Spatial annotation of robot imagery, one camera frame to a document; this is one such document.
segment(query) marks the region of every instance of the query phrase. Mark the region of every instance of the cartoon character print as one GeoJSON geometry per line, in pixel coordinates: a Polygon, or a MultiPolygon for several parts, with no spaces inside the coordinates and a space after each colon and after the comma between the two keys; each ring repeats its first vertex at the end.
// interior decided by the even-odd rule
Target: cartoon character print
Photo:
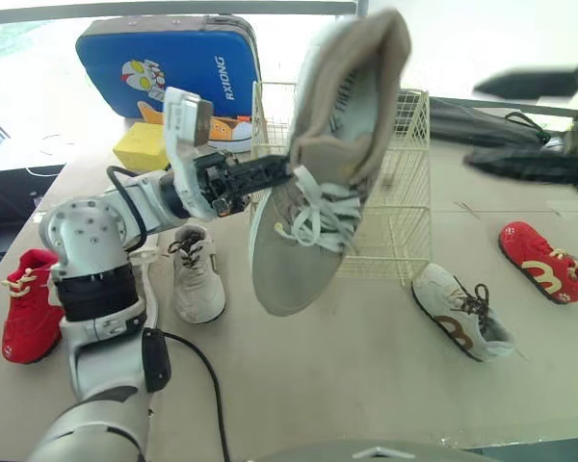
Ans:
{"type": "Polygon", "coordinates": [[[135,90],[146,91],[152,99],[163,101],[165,98],[165,73],[154,61],[131,60],[124,63],[121,80],[135,90]]]}

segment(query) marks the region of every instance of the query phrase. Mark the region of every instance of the shoelace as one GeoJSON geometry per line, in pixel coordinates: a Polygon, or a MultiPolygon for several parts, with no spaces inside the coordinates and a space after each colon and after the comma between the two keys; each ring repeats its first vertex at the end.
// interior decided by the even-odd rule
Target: shoelace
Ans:
{"type": "Polygon", "coordinates": [[[296,167],[294,175],[305,203],[292,217],[289,232],[280,222],[275,231],[306,247],[318,245],[335,253],[342,253],[347,247],[355,250],[354,233],[361,219],[357,193],[331,183],[319,185],[304,166],[296,167]]]}
{"type": "Polygon", "coordinates": [[[460,281],[456,279],[459,283],[460,288],[456,288],[450,294],[451,298],[459,298],[462,300],[462,306],[460,308],[451,308],[452,311],[463,311],[468,315],[477,315],[478,322],[480,325],[480,332],[484,333],[488,326],[488,303],[490,301],[490,291],[486,284],[478,284],[475,286],[475,295],[470,294],[460,281]],[[480,294],[480,289],[484,289],[484,295],[480,294]]]}
{"type": "Polygon", "coordinates": [[[205,272],[205,267],[199,255],[202,247],[197,245],[198,240],[193,241],[193,239],[189,238],[190,237],[187,236],[187,238],[182,241],[175,241],[171,243],[167,249],[167,252],[175,253],[178,250],[184,250],[185,254],[181,255],[182,265],[185,268],[192,270],[195,275],[201,275],[205,272]]]}
{"type": "Polygon", "coordinates": [[[578,260],[562,248],[552,248],[546,239],[538,242],[538,250],[547,253],[549,257],[563,260],[565,257],[570,257],[573,265],[567,269],[567,275],[574,281],[578,280],[576,270],[578,270],[578,260]]]}
{"type": "Polygon", "coordinates": [[[23,289],[21,288],[21,286],[23,286],[26,282],[32,282],[32,281],[37,279],[37,277],[34,275],[31,275],[31,273],[32,273],[32,269],[26,268],[26,270],[23,271],[23,275],[19,279],[17,279],[15,282],[11,282],[9,280],[4,280],[4,281],[2,281],[2,285],[9,287],[9,295],[11,297],[20,298],[20,297],[22,297],[22,296],[24,296],[30,292],[30,286],[26,286],[23,289]]]}

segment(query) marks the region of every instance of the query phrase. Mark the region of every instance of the shoe sole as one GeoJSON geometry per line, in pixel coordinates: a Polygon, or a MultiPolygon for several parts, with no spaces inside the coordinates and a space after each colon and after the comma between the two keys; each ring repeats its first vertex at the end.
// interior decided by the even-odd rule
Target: shoe sole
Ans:
{"type": "Polygon", "coordinates": [[[431,319],[431,321],[434,322],[436,324],[436,326],[443,331],[443,333],[447,336],[448,339],[450,339],[452,342],[454,342],[454,345],[456,345],[460,351],[462,351],[469,358],[471,358],[474,361],[477,361],[478,363],[484,362],[484,360],[476,358],[471,353],[469,353],[466,349],[464,349],[464,347],[454,337],[452,337],[450,335],[450,333],[447,331],[447,329],[442,324],[437,322],[428,311],[426,311],[426,309],[422,306],[422,303],[420,303],[420,300],[417,298],[415,291],[413,290],[413,284],[411,284],[411,294],[413,295],[413,299],[415,300],[415,303],[417,303],[417,306],[420,307],[420,310],[422,310],[424,312],[424,314],[426,316],[428,316],[431,319]]]}
{"type": "Polygon", "coordinates": [[[59,337],[56,339],[56,341],[55,341],[53,344],[51,344],[51,346],[47,349],[47,351],[42,354],[41,357],[35,359],[34,361],[29,361],[29,362],[27,362],[27,363],[20,363],[20,364],[35,364],[35,363],[37,363],[37,362],[39,362],[39,361],[42,361],[42,360],[45,359],[47,356],[49,356],[49,355],[53,352],[54,349],[56,349],[56,347],[57,347],[58,344],[60,343],[61,339],[62,339],[62,336],[59,336],[59,337]]]}
{"type": "Polygon", "coordinates": [[[501,253],[503,253],[503,256],[505,256],[505,258],[508,260],[508,262],[510,262],[512,265],[514,265],[520,272],[522,272],[522,274],[524,274],[527,279],[529,279],[531,281],[531,283],[536,286],[538,288],[538,290],[546,297],[548,298],[550,301],[552,301],[553,303],[557,304],[557,305],[567,305],[567,303],[565,303],[564,301],[560,301],[559,299],[555,298],[554,296],[552,296],[551,294],[549,294],[548,292],[546,292],[546,290],[541,287],[541,284],[536,281],[533,276],[531,275],[531,273],[527,270],[525,270],[524,268],[522,268],[520,265],[518,265],[513,259],[512,257],[510,257],[510,255],[508,255],[508,253],[505,251],[505,248],[503,247],[503,243],[501,243],[501,238],[498,239],[498,243],[499,243],[499,249],[501,250],[501,253]]]}
{"type": "Polygon", "coordinates": [[[204,321],[204,322],[198,322],[197,324],[209,324],[210,322],[214,322],[215,320],[217,320],[218,318],[220,318],[224,314],[224,311],[225,311],[224,309],[226,307],[227,307],[227,305],[225,305],[223,307],[223,309],[221,310],[221,312],[218,315],[216,315],[214,318],[212,318],[211,320],[204,321]]]}

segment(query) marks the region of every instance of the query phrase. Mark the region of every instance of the white sneaker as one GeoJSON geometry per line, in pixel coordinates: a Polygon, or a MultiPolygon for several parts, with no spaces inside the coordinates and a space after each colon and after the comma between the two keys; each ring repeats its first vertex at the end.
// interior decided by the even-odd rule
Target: white sneaker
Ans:
{"type": "Polygon", "coordinates": [[[413,281],[411,291],[420,308],[470,358],[488,361],[514,351],[512,334],[488,306],[486,285],[475,286],[472,295],[455,276],[431,263],[413,281]]]}
{"type": "Polygon", "coordinates": [[[254,290],[271,314],[308,306],[336,274],[392,135],[410,49],[395,10],[339,21],[302,66],[289,159],[295,178],[253,217],[254,290]]]}
{"type": "Polygon", "coordinates": [[[223,281],[216,264],[216,246],[210,233],[187,224],[175,233],[173,256],[173,308],[186,322],[215,320],[224,310],[223,281]]]}

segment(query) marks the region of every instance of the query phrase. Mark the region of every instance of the shoe insole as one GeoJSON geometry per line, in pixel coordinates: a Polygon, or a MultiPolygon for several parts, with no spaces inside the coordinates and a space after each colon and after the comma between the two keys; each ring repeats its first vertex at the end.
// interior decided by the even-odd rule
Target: shoe insole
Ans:
{"type": "Polygon", "coordinates": [[[374,60],[353,70],[338,87],[326,135],[341,141],[355,141],[372,134],[377,123],[379,95],[374,60]]]}

